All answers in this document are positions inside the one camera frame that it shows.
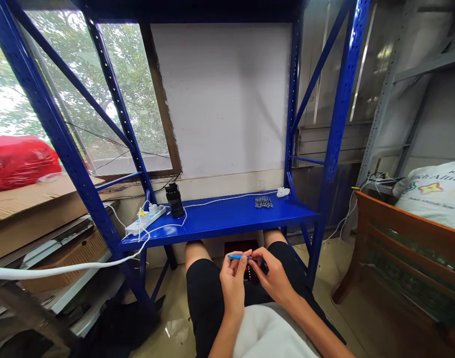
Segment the white shirt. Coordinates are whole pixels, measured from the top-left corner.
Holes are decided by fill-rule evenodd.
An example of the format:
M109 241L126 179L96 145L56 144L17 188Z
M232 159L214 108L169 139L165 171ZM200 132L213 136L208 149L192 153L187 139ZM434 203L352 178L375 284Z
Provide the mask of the white shirt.
M396 207L455 229L455 162L413 170L393 195Z
M276 303L245 308L234 358L317 358L312 342Z

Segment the floor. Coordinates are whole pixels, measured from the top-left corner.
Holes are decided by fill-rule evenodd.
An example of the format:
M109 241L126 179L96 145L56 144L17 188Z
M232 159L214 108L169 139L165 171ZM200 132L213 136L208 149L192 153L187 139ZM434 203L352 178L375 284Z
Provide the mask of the floor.
M305 244L295 245L305 262ZM455 357L430 332L418 329L402 312L394 297L376 280L364 279L355 285L341 305L331 301L331 292L350 263L353 245L340 239L322 245L314 295L347 341L350 350L359 358L376 357ZM149 270L147 290L152 292L161 269ZM161 311L161 324L150 338L131 354L138 357L195 357L193 326L189 320L186 300L184 265L176 271L168 270L159 297L166 294Z

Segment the black bottle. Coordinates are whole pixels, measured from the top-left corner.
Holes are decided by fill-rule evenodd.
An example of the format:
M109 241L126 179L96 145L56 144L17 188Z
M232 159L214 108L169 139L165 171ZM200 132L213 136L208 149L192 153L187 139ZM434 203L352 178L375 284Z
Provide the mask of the black bottle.
M169 209L173 218L176 219L184 215L178 184L173 182L166 187L166 199L168 199Z

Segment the red plastic bag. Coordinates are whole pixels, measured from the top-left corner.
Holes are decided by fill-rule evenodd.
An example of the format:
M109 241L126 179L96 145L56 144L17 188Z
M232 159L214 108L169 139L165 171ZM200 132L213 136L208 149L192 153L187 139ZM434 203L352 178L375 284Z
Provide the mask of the red plastic bag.
M37 137L0 136L0 191L31 185L61 171L57 153Z

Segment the glass window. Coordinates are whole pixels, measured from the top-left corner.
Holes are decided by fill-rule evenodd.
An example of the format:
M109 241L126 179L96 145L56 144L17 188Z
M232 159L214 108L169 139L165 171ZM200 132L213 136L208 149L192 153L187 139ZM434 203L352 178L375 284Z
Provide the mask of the glass window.
M0 49L0 135L28 134L50 143Z
M120 121L83 14L76 10L28 11L39 31L119 126ZM172 169L139 26L102 27L110 59L148 171ZM128 149L67 80L45 52L30 41L81 155L94 175L135 171Z

